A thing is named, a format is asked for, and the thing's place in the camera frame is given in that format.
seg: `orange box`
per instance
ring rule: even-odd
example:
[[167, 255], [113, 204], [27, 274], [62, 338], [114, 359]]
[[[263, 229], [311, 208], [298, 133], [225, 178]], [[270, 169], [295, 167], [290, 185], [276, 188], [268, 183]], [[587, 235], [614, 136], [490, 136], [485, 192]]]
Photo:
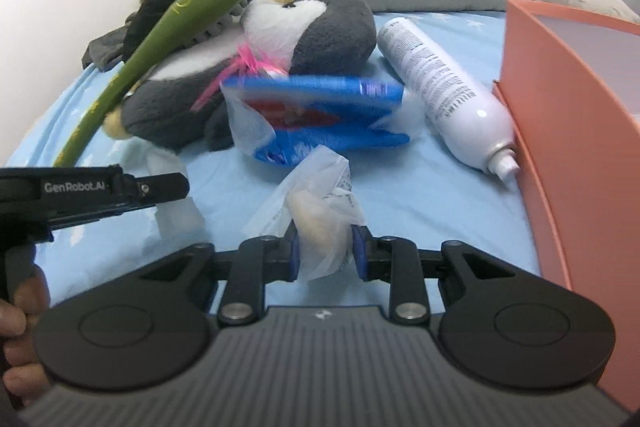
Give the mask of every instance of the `orange box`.
[[600, 386], [638, 409], [640, 25], [510, 0], [495, 92], [516, 125], [542, 275], [609, 313], [616, 348]]

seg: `blue bed sheet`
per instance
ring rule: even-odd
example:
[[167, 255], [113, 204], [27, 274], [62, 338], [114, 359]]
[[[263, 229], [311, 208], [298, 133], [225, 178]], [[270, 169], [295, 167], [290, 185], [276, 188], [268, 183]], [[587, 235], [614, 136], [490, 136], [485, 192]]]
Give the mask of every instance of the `blue bed sheet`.
[[[376, 15], [378, 28], [402, 14]], [[502, 60], [501, 12], [412, 13], [412, 19], [479, 82], [490, 86]], [[93, 66], [60, 96], [22, 142], [10, 166], [50, 166], [82, 113], [96, 99], [116, 69]], [[365, 76], [394, 78], [376, 49]], [[101, 131], [79, 164], [118, 163], [131, 142], [114, 142]], [[347, 153], [353, 190], [374, 235], [399, 235], [420, 248], [438, 249], [459, 239], [532, 273], [538, 261], [521, 195], [467, 168], [432, 132], [407, 146]], [[143, 266], [196, 241], [210, 241], [218, 251], [233, 250], [245, 239], [241, 229], [289, 172], [261, 164], [238, 150], [206, 152], [200, 143], [180, 154], [191, 182], [191, 196], [206, 220], [204, 230], [161, 239], [152, 208], [56, 232], [54, 243], [40, 245], [36, 257], [49, 280], [52, 301], [80, 293]], [[132, 171], [144, 175], [146, 172]], [[442, 310], [436, 285], [428, 282], [433, 311]], [[388, 285], [362, 283], [353, 264], [309, 283], [271, 283], [267, 305], [381, 305]]]

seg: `bottle cap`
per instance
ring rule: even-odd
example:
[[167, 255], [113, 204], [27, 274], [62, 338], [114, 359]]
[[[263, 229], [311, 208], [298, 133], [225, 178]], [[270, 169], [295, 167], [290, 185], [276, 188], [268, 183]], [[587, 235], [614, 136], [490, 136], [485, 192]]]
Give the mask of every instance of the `bottle cap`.
[[514, 156], [515, 153], [511, 149], [502, 149], [491, 156], [486, 168], [507, 183], [520, 171]]

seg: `blue plastic package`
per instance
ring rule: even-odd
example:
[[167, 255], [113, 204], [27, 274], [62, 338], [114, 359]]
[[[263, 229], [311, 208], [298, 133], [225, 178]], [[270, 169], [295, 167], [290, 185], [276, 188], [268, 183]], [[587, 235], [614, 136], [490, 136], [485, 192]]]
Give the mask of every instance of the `blue plastic package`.
[[337, 152], [403, 145], [424, 124], [424, 108], [410, 103], [401, 84], [251, 76], [229, 78], [222, 90], [236, 146], [277, 165], [297, 165], [319, 145]]

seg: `silver bolt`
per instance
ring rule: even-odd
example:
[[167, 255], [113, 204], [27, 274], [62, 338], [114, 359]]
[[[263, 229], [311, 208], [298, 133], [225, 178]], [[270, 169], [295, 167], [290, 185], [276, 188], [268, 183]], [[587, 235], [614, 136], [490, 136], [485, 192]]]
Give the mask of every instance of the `silver bolt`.
[[396, 307], [396, 315], [402, 319], [421, 319], [427, 314], [427, 308], [417, 302], [404, 302]]
[[254, 309], [244, 302], [232, 302], [225, 304], [220, 310], [220, 314], [230, 321], [241, 321], [250, 317], [253, 312]]

